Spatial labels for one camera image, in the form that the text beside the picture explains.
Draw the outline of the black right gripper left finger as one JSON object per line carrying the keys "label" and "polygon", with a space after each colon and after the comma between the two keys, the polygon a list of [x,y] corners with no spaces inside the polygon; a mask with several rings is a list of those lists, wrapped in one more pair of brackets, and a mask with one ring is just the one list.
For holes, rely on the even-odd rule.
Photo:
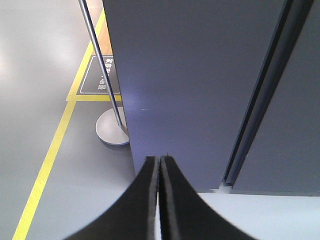
{"label": "black right gripper left finger", "polygon": [[102,215],[67,240],[154,240],[159,160],[147,156],[134,181]]}

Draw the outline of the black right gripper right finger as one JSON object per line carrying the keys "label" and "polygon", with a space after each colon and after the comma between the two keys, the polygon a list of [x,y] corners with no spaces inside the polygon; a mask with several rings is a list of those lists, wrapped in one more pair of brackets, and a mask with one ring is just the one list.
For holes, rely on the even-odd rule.
{"label": "black right gripper right finger", "polygon": [[197,194],[172,156],[160,158],[159,213],[163,240],[252,240]]}

